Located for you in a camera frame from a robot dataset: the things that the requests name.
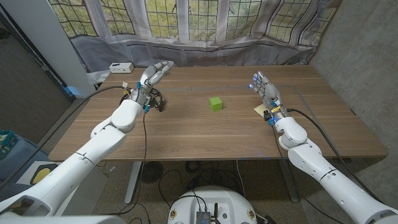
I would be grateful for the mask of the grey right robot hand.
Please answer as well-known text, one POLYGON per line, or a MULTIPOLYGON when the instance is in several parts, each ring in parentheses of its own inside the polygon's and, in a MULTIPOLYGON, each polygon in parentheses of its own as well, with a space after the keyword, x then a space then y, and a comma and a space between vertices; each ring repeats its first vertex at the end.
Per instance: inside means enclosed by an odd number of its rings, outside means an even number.
POLYGON ((253 84, 249 84, 249 88, 262 98, 262 102, 267 108, 264 119, 266 121, 273 120, 276 123, 286 117, 287 111, 283 106, 280 92, 269 79, 261 71, 258 71, 254 74, 253 81, 253 84))

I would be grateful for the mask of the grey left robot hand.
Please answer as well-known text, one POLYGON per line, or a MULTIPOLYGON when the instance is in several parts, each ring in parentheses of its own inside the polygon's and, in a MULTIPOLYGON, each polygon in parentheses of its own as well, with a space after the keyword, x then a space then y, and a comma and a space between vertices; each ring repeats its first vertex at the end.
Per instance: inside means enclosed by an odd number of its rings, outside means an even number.
POLYGON ((151 89, 168 74, 173 65, 174 61, 168 60, 147 67, 137 82, 136 90, 132 94, 132 99, 141 106, 144 105, 151 89))

